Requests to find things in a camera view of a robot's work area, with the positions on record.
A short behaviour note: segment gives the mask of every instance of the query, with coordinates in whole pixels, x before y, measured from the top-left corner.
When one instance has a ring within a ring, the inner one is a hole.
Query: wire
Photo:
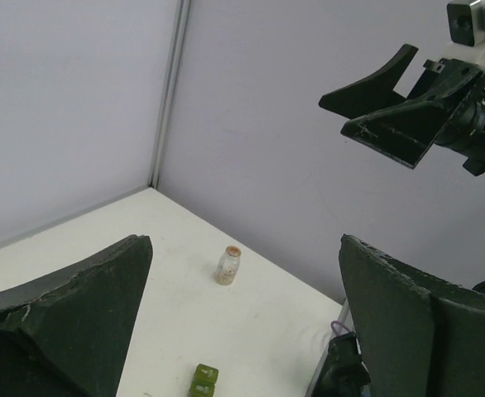
[[[333,321],[331,323],[331,329],[333,330],[334,334],[339,337],[340,335],[342,335],[342,330],[338,330],[336,329],[336,327],[340,327],[342,328],[343,330],[347,331],[347,332],[351,332],[351,330],[349,329],[349,327],[347,325],[345,325],[344,323],[341,323],[340,321]]]

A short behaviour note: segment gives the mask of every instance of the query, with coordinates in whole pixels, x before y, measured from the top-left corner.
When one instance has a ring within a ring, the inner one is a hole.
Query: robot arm
[[[447,6],[451,43],[427,60],[405,98],[393,89],[417,49],[404,45],[374,74],[324,95],[319,105],[350,119],[342,134],[415,168],[436,144],[467,157],[463,167],[485,172],[485,0]]]

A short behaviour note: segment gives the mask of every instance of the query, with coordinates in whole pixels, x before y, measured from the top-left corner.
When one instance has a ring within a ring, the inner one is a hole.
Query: green object
[[[205,366],[204,364],[198,364],[196,371],[194,372],[193,380],[205,380],[209,383],[215,384],[218,379],[218,370],[211,366]]]
[[[215,385],[211,382],[201,379],[193,379],[189,397],[213,397]]]

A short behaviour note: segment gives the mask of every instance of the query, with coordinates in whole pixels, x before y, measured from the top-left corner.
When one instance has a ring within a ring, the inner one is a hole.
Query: cork lid
[[[229,246],[228,248],[226,248],[226,252],[230,256],[239,257],[241,255],[241,250],[236,246]]]

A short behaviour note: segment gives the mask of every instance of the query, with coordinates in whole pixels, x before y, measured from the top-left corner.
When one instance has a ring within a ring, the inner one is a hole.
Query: glass jar
[[[218,261],[215,280],[221,285],[231,285],[239,265],[241,264],[241,250],[236,246],[229,246]]]

